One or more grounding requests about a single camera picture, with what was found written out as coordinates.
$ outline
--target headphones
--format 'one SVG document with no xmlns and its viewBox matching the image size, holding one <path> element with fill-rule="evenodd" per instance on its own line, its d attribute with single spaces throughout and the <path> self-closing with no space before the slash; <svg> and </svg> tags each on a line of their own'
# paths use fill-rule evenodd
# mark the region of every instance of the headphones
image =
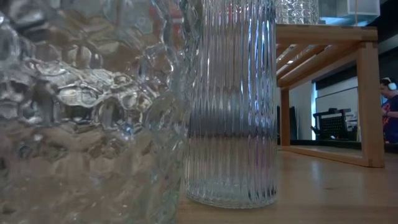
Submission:
<svg viewBox="0 0 398 224">
<path fill-rule="evenodd" d="M 390 78 L 382 78 L 382 80 L 387 80 L 389 82 L 388 89 L 390 90 L 397 90 L 397 84 L 395 84 L 394 82 L 391 81 Z"/>
</svg>

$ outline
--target person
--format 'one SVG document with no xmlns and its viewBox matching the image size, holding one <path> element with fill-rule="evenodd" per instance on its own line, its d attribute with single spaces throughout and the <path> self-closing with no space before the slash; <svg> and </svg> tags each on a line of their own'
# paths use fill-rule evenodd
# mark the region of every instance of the person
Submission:
<svg viewBox="0 0 398 224">
<path fill-rule="evenodd" d="M 389 143 L 398 143 L 398 89 L 393 78 L 380 80 L 381 95 L 387 101 L 381 105 L 384 139 Z"/>
</svg>

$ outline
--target textured glass vase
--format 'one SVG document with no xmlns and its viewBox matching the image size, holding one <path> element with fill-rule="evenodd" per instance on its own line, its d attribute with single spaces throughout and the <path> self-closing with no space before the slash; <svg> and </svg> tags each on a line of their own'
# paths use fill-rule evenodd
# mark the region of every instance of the textured glass vase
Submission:
<svg viewBox="0 0 398 224">
<path fill-rule="evenodd" d="M 276 0 L 278 24 L 318 24 L 319 0 Z"/>
<path fill-rule="evenodd" d="M 203 16 L 185 190 L 217 207 L 262 207 L 276 195 L 274 1 L 205 0 Z"/>
<path fill-rule="evenodd" d="M 200 0 L 0 1 L 0 223 L 173 223 Z"/>
</svg>

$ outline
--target wooden table frame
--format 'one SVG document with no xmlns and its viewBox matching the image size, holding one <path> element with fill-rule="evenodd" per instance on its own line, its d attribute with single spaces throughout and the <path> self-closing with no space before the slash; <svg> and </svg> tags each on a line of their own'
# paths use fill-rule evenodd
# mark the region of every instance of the wooden table frame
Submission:
<svg viewBox="0 0 398 224">
<path fill-rule="evenodd" d="M 359 166 L 384 167 L 377 30 L 372 27 L 277 25 L 277 43 L 281 149 Z M 298 58 L 289 65 L 294 57 Z M 289 90 L 353 60 L 358 66 L 363 156 L 291 146 Z"/>
</svg>

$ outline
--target wooden table leg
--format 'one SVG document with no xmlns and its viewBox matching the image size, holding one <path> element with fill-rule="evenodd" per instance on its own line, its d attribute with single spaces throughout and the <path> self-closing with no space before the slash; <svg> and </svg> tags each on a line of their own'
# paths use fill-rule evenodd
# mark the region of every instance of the wooden table leg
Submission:
<svg viewBox="0 0 398 224">
<path fill-rule="evenodd" d="M 280 145 L 290 146 L 289 89 L 280 89 Z"/>
<path fill-rule="evenodd" d="M 376 43 L 366 42 L 360 46 L 357 67 L 363 157 L 369 167 L 384 167 L 379 58 Z"/>
</svg>

